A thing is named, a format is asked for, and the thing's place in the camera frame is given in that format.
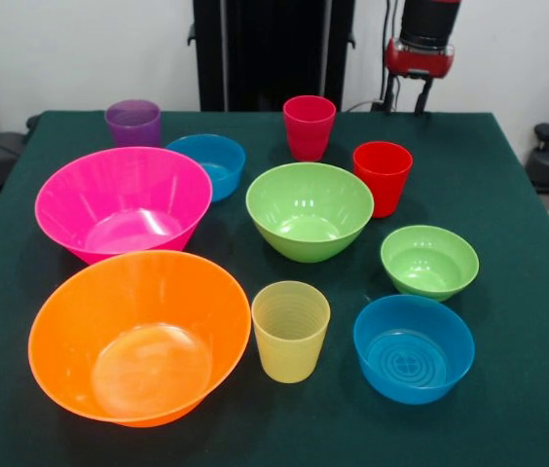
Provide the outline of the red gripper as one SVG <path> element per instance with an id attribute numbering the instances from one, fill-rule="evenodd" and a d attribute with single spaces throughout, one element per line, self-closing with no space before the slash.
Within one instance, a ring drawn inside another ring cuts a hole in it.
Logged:
<path id="1" fill-rule="evenodd" d="M 450 71 L 455 58 L 455 48 L 447 45 L 443 49 L 419 49 L 403 43 L 400 39 L 390 39 L 385 53 L 388 70 L 384 94 L 384 112 L 392 112 L 394 102 L 394 83 L 397 76 L 429 77 L 424 79 L 418 96 L 414 115 L 421 116 L 433 84 L 433 78 L 444 78 Z"/>

